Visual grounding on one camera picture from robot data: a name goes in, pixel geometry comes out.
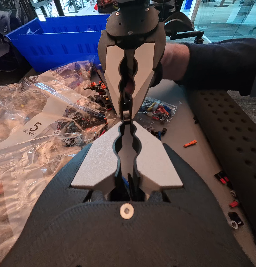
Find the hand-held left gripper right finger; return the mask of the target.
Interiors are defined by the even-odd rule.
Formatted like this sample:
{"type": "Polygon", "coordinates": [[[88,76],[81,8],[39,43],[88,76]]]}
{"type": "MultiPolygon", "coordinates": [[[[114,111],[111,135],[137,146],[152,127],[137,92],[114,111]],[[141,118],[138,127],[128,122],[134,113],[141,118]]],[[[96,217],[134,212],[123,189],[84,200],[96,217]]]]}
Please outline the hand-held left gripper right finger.
{"type": "Polygon", "coordinates": [[[147,195],[167,189],[183,187],[163,143],[137,122],[131,122],[134,159],[134,175],[139,179],[138,187],[147,195]]]}

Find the dark lego set box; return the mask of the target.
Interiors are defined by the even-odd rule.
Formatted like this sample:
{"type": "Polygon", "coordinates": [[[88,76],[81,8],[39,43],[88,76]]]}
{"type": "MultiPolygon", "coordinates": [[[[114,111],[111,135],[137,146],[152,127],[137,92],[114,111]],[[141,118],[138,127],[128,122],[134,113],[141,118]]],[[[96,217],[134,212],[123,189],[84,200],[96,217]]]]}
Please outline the dark lego set box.
{"type": "Polygon", "coordinates": [[[0,0],[0,71],[12,72],[25,61],[6,36],[36,16],[28,0],[0,0]]]}

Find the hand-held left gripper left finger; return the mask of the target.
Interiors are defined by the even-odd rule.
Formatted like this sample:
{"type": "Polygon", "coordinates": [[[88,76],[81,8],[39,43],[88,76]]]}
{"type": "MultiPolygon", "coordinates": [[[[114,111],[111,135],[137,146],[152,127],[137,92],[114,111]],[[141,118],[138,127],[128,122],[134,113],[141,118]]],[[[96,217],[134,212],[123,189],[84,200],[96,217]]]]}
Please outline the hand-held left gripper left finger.
{"type": "Polygon", "coordinates": [[[122,122],[116,123],[92,143],[71,182],[73,188],[101,191],[103,195],[109,194],[115,188],[114,177],[119,157],[113,145],[121,136],[121,125],[122,122]]]}

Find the pile of clear lego bags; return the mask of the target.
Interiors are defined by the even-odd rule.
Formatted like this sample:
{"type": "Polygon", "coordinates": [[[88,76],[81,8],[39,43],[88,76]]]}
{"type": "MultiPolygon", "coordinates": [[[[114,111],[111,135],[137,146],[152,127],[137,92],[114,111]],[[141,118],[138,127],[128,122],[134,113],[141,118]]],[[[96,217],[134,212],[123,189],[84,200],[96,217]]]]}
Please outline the pile of clear lego bags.
{"type": "Polygon", "coordinates": [[[112,125],[112,111],[83,90],[93,60],[0,86],[0,258],[19,237],[56,173],[112,125]]]}

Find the small zip bag of pins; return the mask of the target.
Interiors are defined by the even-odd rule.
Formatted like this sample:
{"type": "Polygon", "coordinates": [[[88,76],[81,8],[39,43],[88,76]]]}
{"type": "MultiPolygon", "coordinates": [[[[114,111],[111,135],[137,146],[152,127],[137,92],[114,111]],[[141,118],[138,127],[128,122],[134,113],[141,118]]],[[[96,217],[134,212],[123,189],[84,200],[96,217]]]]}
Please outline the small zip bag of pins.
{"type": "Polygon", "coordinates": [[[136,117],[148,119],[150,121],[168,123],[173,119],[177,108],[177,106],[159,99],[146,97],[136,117]]]}

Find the black perforated pad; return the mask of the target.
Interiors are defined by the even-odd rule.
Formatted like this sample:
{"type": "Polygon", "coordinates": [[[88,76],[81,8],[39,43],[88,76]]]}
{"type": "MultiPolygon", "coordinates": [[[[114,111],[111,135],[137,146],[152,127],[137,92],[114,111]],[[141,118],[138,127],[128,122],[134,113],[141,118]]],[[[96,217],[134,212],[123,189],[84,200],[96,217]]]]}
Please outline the black perforated pad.
{"type": "Polygon", "coordinates": [[[256,124],[224,90],[186,89],[186,97],[233,186],[256,242],[256,124]]]}

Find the dark grey lego chassis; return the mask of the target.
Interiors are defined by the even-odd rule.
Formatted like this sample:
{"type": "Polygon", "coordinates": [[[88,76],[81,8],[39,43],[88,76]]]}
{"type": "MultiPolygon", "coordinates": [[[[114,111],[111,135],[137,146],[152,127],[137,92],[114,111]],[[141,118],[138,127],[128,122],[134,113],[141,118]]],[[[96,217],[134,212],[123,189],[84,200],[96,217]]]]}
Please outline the dark grey lego chassis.
{"type": "Polygon", "coordinates": [[[87,87],[83,88],[83,90],[95,91],[96,95],[94,96],[94,102],[100,104],[107,111],[113,111],[114,107],[103,72],[100,69],[93,68],[91,71],[91,77],[93,76],[98,76],[99,81],[91,82],[87,87]]]}

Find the colourful lego set box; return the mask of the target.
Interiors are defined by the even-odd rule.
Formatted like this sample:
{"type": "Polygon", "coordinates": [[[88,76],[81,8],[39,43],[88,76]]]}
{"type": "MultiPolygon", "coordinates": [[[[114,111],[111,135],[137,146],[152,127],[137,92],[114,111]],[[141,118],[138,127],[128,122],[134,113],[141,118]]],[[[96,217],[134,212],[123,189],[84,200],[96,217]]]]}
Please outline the colourful lego set box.
{"type": "Polygon", "coordinates": [[[97,0],[98,13],[112,13],[119,9],[115,0],[97,0]]]}

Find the heap of loose lego parts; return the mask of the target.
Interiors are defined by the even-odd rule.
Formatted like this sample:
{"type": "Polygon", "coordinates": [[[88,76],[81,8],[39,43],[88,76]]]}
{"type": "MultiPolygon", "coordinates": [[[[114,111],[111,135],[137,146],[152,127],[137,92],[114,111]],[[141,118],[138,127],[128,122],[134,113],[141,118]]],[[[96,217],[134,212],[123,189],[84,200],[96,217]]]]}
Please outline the heap of loose lego parts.
{"type": "Polygon", "coordinates": [[[128,180],[122,176],[122,180],[123,180],[123,189],[121,192],[121,198],[123,200],[130,200],[133,201],[134,199],[134,193],[133,193],[133,184],[130,184],[130,181],[132,182],[132,179],[128,178],[128,180]]]}

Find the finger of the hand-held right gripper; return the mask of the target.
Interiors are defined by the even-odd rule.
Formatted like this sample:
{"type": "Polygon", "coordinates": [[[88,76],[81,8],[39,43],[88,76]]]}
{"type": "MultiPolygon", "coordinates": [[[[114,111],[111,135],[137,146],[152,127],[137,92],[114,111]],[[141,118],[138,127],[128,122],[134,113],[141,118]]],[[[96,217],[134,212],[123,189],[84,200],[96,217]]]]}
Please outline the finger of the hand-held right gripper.
{"type": "Polygon", "coordinates": [[[150,42],[128,49],[129,118],[134,118],[139,111],[153,79],[154,48],[155,43],[150,42]]]}
{"type": "Polygon", "coordinates": [[[125,71],[122,64],[125,60],[124,50],[117,45],[107,46],[105,79],[111,97],[113,107],[120,118],[124,118],[124,88],[126,77],[121,71],[125,71]]]}

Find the person's right forearm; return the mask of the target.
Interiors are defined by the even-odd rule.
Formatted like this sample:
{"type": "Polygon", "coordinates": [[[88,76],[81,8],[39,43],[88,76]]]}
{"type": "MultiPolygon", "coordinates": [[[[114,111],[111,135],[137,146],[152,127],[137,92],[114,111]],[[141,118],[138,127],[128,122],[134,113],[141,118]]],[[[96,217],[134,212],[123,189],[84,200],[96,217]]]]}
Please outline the person's right forearm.
{"type": "Polygon", "coordinates": [[[256,97],[256,38],[230,39],[209,44],[181,43],[189,50],[189,61],[179,85],[234,90],[256,97]]]}

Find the blue plastic bin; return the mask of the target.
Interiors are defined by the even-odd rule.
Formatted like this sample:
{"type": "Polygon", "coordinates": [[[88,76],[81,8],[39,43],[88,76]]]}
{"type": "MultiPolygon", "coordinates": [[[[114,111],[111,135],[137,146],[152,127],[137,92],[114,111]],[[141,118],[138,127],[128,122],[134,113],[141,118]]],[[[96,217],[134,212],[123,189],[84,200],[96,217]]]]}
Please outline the blue plastic bin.
{"type": "Polygon", "coordinates": [[[38,18],[28,23],[28,28],[34,33],[69,33],[101,31],[106,28],[109,14],[47,17],[45,21],[38,18]]]}
{"type": "Polygon", "coordinates": [[[98,59],[101,31],[7,35],[37,72],[68,63],[98,59]]]}

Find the black connector with white pin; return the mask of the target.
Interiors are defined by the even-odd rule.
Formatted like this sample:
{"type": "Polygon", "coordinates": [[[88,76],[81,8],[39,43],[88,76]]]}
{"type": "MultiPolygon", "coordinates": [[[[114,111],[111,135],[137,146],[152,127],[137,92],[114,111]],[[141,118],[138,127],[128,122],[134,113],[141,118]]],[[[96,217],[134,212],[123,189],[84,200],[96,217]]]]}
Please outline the black connector with white pin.
{"type": "Polygon", "coordinates": [[[237,230],[239,227],[244,225],[244,222],[241,220],[239,215],[236,212],[228,212],[229,221],[228,224],[232,229],[237,230]]]}

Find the person's right hand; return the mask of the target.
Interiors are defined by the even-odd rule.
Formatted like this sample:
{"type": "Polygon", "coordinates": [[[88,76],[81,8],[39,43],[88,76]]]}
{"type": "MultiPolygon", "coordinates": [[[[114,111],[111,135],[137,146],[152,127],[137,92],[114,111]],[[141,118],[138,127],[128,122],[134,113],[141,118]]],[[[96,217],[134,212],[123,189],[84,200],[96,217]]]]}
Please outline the person's right hand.
{"type": "Polygon", "coordinates": [[[168,43],[161,59],[163,79],[174,82],[181,81],[190,61],[190,51],[187,45],[168,43]]]}

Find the black lego piece, red pins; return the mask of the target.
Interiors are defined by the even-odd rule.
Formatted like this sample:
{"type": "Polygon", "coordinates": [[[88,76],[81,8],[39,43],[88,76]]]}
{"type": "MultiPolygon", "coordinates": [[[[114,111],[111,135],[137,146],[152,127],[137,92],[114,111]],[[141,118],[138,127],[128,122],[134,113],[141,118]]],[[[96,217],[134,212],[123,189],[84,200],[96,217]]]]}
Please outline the black lego piece, red pins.
{"type": "Polygon", "coordinates": [[[224,185],[227,185],[230,182],[230,180],[228,179],[228,177],[224,171],[220,171],[220,172],[216,173],[214,175],[214,177],[224,185]]]}

